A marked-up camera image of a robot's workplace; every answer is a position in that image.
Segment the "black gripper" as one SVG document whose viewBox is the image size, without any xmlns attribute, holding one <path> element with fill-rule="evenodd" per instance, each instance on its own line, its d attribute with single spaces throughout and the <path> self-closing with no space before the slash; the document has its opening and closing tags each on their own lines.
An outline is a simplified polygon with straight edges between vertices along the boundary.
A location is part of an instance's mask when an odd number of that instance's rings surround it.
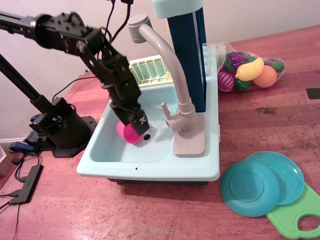
<svg viewBox="0 0 320 240">
<path fill-rule="evenodd" d="M 99 63 L 104 72 L 97 76 L 102 79 L 101 86 L 108 90 L 111 109 L 124 125 L 131 123 L 138 135 L 144 134 L 150 125 L 145 113 L 139 115 L 141 105 L 138 99 L 141 91 L 129 70 L 127 57 L 106 48 L 101 52 Z"/>
</svg>

